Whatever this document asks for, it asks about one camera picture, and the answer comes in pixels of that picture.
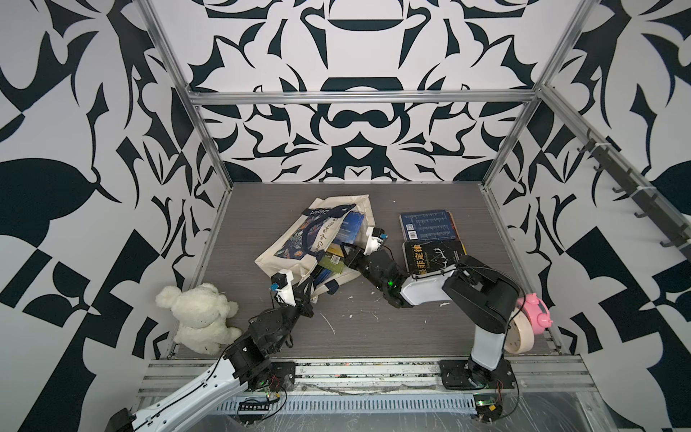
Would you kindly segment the black spine book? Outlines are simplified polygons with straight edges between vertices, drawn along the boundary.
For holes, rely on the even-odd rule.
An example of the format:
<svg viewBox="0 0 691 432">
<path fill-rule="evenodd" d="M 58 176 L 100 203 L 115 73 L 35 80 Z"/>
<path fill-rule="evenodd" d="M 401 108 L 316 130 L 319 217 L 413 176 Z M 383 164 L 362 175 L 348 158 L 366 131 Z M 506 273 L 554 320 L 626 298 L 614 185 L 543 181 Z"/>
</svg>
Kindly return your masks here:
<svg viewBox="0 0 691 432">
<path fill-rule="evenodd" d="M 424 240 L 403 243 L 406 268 L 412 275 L 426 275 L 455 266 L 466 255 L 462 241 Z"/>
</svg>

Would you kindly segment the green landscape cover book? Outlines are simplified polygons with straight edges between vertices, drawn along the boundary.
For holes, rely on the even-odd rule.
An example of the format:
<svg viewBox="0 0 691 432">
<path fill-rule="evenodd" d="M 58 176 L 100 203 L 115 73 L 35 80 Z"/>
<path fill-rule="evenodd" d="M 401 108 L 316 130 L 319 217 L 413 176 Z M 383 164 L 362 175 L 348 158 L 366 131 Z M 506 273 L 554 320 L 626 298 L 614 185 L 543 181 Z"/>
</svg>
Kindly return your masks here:
<svg viewBox="0 0 691 432">
<path fill-rule="evenodd" d="M 365 215 L 361 212 L 349 212 L 345 216 L 338 234 L 318 263 L 315 276 L 318 283 L 343 273 L 346 265 L 342 245 L 356 242 L 364 221 Z"/>
</svg>

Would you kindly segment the blue classics book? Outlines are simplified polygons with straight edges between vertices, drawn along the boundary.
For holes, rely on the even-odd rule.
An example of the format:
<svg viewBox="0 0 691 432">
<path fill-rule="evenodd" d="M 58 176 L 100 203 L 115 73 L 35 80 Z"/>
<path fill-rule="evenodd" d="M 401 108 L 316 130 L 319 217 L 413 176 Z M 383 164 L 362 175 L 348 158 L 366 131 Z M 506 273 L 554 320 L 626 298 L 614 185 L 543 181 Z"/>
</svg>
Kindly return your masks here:
<svg viewBox="0 0 691 432">
<path fill-rule="evenodd" d="M 399 222 L 406 241 L 460 239 L 453 215 L 447 210 L 403 212 Z"/>
</svg>

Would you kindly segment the cream canvas tote bag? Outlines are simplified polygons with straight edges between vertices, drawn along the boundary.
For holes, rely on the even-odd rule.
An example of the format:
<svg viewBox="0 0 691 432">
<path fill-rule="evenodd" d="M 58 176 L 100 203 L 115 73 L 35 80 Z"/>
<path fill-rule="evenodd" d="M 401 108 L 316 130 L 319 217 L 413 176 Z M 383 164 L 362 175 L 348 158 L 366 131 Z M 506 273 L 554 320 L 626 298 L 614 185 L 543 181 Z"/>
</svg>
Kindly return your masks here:
<svg viewBox="0 0 691 432">
<path fill-rule="evenodd" d="M 317 198 L 304 209 L 295 223 L 284 232 L 256 260 L 255 264 L 266 274 L 281 270 L 293 274 L 293 281 L 301 283 L 315 274 L 320 261 L 327 255 L 344 226 L 346 217 L 353 213 L 363 215 L 363 222 L 351 242 L 363 248 L 365 232 L 375 225 L 370 198 L 364 195 Z"/>
</svg>

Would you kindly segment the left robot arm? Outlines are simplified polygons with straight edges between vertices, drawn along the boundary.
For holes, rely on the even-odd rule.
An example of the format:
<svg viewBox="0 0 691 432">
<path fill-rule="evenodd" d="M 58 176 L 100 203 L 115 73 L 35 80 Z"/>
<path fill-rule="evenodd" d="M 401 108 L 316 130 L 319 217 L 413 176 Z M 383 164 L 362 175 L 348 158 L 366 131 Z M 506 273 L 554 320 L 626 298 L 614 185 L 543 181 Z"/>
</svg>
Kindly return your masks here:
<svg viewBox="0 0 691 432">
<path fill-rule="evenodd" d="M 291 342 L 298 319 L 314 315 L 310 277 L 289 289 L 295 304 L 279 303 L 261 312 L 215 363 L 165 399 L 147 408 L 117 411 L 108 420 L 107 431 L 187 431 L 206 414 L 248 390 L 271 382 L 271 356 Z"/>
</svg>

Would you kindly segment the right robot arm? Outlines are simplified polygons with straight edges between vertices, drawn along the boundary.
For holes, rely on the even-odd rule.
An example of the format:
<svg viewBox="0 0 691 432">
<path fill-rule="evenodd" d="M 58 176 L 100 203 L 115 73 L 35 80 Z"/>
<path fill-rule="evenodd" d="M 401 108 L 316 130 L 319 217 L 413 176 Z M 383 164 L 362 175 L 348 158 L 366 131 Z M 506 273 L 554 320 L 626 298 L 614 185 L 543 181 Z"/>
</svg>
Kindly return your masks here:
<svg viewBox="0 0 691 432">
<path fill-rule="evenodd" d="M 475 325 L 471 364 L 487 372 L 498 368 L 516 302 L 525 294 L 516 281 L 471 256 L 437 272 L 406 275 L 381 248 L 367 254 L 347 244 L 343 250 L 345 265 L 358 271 L 395 308 L 453 302 Z"/>
</svg>

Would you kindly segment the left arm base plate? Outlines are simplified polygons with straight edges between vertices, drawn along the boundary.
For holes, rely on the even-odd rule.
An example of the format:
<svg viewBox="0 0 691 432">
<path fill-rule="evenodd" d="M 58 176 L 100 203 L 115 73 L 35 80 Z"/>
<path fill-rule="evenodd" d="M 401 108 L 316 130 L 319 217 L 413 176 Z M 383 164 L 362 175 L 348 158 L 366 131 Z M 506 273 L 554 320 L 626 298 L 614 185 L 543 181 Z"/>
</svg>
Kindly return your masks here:
<svg viewBox="0 0 691 432">
<path fill-rule="evenodd" d="M 297 364 L 292 361 L 266 361 L 250 373 L 248 390 L 291 390 L 295 384 L 296 367 Z"/>
</svg>

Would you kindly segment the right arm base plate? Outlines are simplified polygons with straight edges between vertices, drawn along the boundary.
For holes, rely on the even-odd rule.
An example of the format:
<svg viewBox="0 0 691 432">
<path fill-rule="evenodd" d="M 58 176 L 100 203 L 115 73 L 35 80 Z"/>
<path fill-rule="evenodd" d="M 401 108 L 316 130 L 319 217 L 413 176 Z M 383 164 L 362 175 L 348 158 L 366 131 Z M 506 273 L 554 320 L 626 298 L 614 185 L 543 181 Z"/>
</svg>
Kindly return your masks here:
<svg viewBox="0 0 691 432">
<path fill-rule="evenodd" d="M 489 370 L 467 360 L 440 360 L 438 362 L 444 388 L 456 391 L 503 390 L 516 387 L 516 376 L 511 363 L 504 356 L 498 366 Z"/>
</svg>

